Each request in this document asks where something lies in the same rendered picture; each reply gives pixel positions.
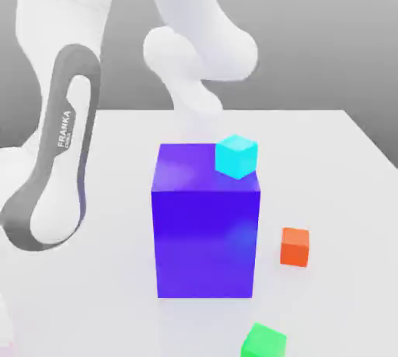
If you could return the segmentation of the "small cyan cube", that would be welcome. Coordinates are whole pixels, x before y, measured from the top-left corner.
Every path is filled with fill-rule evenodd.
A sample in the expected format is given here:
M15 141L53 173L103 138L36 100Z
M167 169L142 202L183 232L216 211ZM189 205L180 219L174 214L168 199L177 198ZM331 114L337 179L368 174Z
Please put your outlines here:
M241 180L257 170L258 143L231 135L215 145L215 170Z

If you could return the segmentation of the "small orange cube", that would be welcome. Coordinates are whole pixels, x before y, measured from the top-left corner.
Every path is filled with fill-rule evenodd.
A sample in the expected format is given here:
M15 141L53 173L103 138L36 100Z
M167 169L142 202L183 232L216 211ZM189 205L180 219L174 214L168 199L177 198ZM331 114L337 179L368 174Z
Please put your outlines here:
M282 230L280 263L305 268L309 259L309 231L285 227Z

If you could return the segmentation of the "small green cube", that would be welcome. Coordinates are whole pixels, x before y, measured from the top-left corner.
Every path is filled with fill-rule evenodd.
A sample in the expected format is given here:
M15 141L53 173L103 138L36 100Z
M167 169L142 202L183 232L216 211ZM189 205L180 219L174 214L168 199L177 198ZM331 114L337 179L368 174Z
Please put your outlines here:
M240 357L285 357L287 336L254 323L240 351Z

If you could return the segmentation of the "large blue box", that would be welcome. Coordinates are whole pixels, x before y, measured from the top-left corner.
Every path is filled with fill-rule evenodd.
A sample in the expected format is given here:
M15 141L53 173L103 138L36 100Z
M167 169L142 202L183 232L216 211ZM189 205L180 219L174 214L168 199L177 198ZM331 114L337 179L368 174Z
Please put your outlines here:
M215 145L159 147L151 189L157 294L248 299L260 212L255 173L215 169Z

